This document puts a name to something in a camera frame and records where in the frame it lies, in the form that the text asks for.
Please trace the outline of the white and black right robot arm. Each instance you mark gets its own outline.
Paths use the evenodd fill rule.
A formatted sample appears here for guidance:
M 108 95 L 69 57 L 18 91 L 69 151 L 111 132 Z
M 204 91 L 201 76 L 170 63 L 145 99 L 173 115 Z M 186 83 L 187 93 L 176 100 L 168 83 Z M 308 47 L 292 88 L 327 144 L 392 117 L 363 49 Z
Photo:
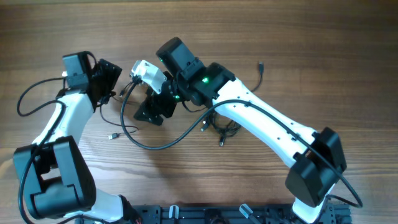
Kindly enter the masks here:
M 132 78 L 149 86 L 135 119 L 160 126 L 173 115 L 178 102 L 213 108 L 280 157 L 289 168 L 285 186 L 295 196 L 293 213 L 306 223 L 317 221 L 338 174 L 346 170 L 339 135 L 330 128 L 318 133 L 286 117 L 224 66 L 216 62 L 204 65 L 178 37 L 161 46 L 156 55 L 165 72 L 146 60 L 138 60 L 130 72 Z

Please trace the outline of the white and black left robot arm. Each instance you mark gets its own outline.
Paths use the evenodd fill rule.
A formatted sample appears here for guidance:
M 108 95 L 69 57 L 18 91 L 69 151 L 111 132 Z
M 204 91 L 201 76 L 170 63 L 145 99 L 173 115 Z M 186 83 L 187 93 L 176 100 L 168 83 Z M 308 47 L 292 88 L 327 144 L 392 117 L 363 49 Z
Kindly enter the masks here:
M 81 135 L 96 108 L 109 101 L 121 68 L 104 60 L 92 65 L 89 51 L 63 56 L 63 87 L 53 100 L 55 111 L 41 134 L 16 149 L 19 178 L 18 206 L 25 223 L 59 219 L 78 223 L 142 223 L 122 195 L 96 188 L 78 148 Z

